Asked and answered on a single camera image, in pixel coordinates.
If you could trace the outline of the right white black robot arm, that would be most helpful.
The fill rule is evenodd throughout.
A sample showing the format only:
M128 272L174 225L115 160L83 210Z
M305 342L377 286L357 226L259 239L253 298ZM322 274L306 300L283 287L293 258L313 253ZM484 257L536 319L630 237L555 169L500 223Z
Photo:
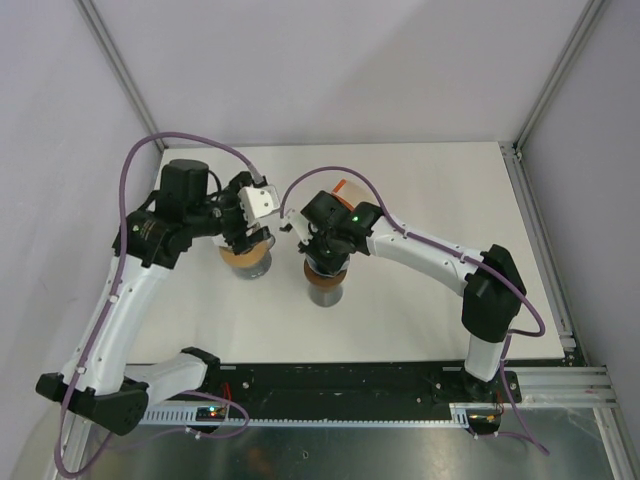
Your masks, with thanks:
M460 296L461 322L469 334L462 391L473 401L496 391L506 337L526 294L508 250L499 245L467 250L420 235L388 218L375 203L349 207L326 191L301 211L288 210L281 225L298 235L300 252L320 276L339 276L352 255L362 254L404 265Z

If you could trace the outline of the orange coffee filter box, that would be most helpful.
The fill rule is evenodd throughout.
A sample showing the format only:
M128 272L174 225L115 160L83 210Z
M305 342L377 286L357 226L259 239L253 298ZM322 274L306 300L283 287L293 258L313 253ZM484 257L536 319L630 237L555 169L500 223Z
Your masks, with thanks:
M360 203L367 202L377 204L376 198L367 188L352 181L342 179L331 190L331 194L336 197L350 211L353 211Z

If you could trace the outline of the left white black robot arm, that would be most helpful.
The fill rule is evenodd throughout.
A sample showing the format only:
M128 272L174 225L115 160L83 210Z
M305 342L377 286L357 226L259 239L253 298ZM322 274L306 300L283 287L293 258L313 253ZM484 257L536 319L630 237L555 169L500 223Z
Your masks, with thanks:
M219 358L196 347L154 365L127 363L158 288L195 239L220 237L232 254L244 255L271 236L258 222L278 210L275 188L242 171L210 192L212 177L196 160L172 160L162 168L158 189L127 215L114 240L100 304L76 352L61 372L40 376L38 394L124 436L152 405L176 395L207 400L219 392Z

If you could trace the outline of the glass server pitcher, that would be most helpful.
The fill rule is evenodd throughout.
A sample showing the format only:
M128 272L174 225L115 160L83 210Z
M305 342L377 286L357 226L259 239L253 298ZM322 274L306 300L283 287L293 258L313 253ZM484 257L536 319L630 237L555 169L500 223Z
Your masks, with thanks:
M244 280L255 280L264 276L272 266L272 254L271 250L276 243L274 237L270 237L265 242L262 242L256 246L252 251L253 253L260 253L261 256L253 263L244 266L235 266L232 268L234 273Z

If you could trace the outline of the white paper coffee filter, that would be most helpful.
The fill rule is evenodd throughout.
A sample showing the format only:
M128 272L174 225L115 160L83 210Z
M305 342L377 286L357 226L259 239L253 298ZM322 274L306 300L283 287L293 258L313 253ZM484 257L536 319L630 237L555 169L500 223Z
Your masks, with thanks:
M212 238L213 244L219 248L231 249L231 246L227 243L222 234L216 235Z

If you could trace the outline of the glass carafe with brown band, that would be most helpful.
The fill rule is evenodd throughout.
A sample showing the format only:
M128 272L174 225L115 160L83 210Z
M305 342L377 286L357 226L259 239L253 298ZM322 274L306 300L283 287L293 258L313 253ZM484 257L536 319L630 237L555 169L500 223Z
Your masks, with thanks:
M308 289L311 301L322 308L332 307L340 302L343 296L343 286L335 285L331 287L322 287L310 284Z

